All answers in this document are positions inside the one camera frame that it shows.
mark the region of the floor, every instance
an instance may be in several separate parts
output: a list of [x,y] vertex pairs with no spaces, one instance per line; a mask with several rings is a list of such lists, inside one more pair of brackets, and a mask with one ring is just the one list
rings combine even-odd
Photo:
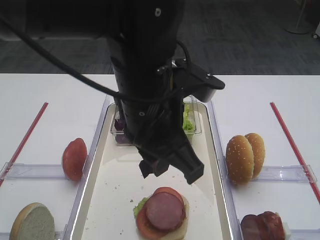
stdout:
[[[284,30],[299,16],[294,0],[186,0],[178,38],[192,61],[215,75],[320,75],[320,41]],[[83,74],[110,74],[103,39],[43,40]],[[23,42],[0,41],[0,73],[62,73]]]

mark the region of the black cable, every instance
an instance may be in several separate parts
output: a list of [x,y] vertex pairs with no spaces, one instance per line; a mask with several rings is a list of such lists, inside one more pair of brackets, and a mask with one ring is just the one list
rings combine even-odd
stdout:
[[183,52],[184,52],[184,55],[185,55],[185,61],[186,61],[186,73],[188,75],[190,75],[190,72],[191,72],[191,66],[190,66],[190,63],[191,63],[191,58],[190,58],[190,54],[189,54],[189,51],[188,51],[188,48],[186,47],[186,45],[184,45],[184,43],[180,40],[177,40],[176,43],[182,48]]
[[[162,97],[162,98],[157,98],[157,99],[143,99],[143,98],[137,98],[137,97],[132,97],[126,94],[122,94],[117,91],[113,91],[105,86],[102,86],[95,81],[92,81],[91,79],[83,76],[81,73],[77,72],[70,66],[66,65],[59,59],[57,59],[55,56],[50,54],[47,50],[45,50],[42,46],[40,46],[38,43],[36,43],[31,37],[29,37],[27,34],[21,32],[20,30],[16,29],[14,26],[12,26],[5,18],[0,16],[0,22],[2,22],[8,29],[10,29],[14,34],[16,34],[23,42],[25,42],[31,49],[33,49],[35,52],[37,52],[39,55],[41,55],[43,58],[45,58],[47,61],[61,69],[62,71],[66,72],[67,74],[73,76],[74,78],[78,79],[82,83],[100,91],[105,94],[108,94],[112,97],[124,100],[124,101],[129,101],[129,102],[137,102],[137,103],[144,103],[144,104],[155,104],[155,103],[161,103],[169,100],[170,98],[174,97],[177,94],[181,94],[183,89],[175,89],[171,91],[168,95]],[[188,49],[186,46],[181,42],[177,41],[177,44],[180,45],[185,53],[186,57],[186,62],[187,62],[187,71],[190,73],[190,55],[188,52]],[[194,88],[194,87],[200,87],[204,85],[203,83],[200,84],[195,84],[193,86],[188,87],[188,89]]]

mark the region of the bread slice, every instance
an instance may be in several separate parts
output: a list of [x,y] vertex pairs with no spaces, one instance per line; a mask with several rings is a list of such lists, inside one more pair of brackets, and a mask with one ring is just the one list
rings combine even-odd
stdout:
[[266,157],[266,149],[264,139],[257,133],[248,133],[245,135],[246,139],[248,139],[249,143],[251,144],[252,151],[253,151],[253,176],[252,179],[255,179],[259,173],[265,162]]
[[48,208],[38,202],[20,211],[9,240],[55,240],[55,222]]
[[226,146],[226,166],[229,179],[236,185],[244,185],[254,174],[254,152],[245,136],[236,135]]

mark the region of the red stick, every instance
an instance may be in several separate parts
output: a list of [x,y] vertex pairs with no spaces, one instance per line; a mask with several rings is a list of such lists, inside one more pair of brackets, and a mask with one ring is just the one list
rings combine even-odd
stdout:
[[[31,133],[33,132],[33,130],[35,129],[35,127],[36,127],[37,123],[39,122],[41,116],[44,114],[44,112],[45,112],[48,104],[49,104],[49,103],[45,102],[45,103],[42,105],[40,111],[39,111],[38,114],[36,115],[36,117],[35,117],[35,119],[33,120],[31,126],[29,127],[28,131],[26,132],[26,134],[24,135],[22,141],[20,142],[18,148],[15,150],[12,158],[10,159],[10,163],[13,164],[13,163],[17,160],[17,158],[18,158],[19,154],[21,153],[22,149],[24,148],[24,146],[25,146],[28,138],[30,137],[30,135],[31,135]],[[4,174],[3,174],[3,177],[9,172],[9,170],[10,170],[10,167],[8,166],[8,168],[5,170],[5,172],[4,172]],[[4,179],[0,179],[0,187],[1,187],[1,185],[2,185],[3,182],[4,182]]]
[[[278,111],[278,109],[276,107],[276,104],[274,102],[270,102],[270,105],[271,105],[271,108],[272,108],[276,118],[278,119],[278,121],[282,127],[282,130],[284,131],[284,134],[286,135],[286,138],[288,139],[288,141],[292,147],[292,150],[294,151],[294,154],[295,154],[296,158],[298,159],[300,165],[302,165],[303,167],[306,166],[306,162],[305,162],[304,158],[302,157],[294,139],[292,138],[292,136],[291,136],[286,124],[285,124],[285,121],[281,117],[280,112]],[[320,204],[320,190],[319,190],[317,184],[315,182],[309,182],[309,183],[310,183],[310,186],[316,196],[316,199],[318,200],[318,202]]]

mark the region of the burger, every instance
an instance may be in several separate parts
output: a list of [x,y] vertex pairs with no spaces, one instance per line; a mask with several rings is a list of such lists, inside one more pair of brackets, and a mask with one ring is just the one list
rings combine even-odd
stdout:
[[145,240],[182,240],[188,228],[189,202],[171,187],[160,187],[133,209],[136,227]]

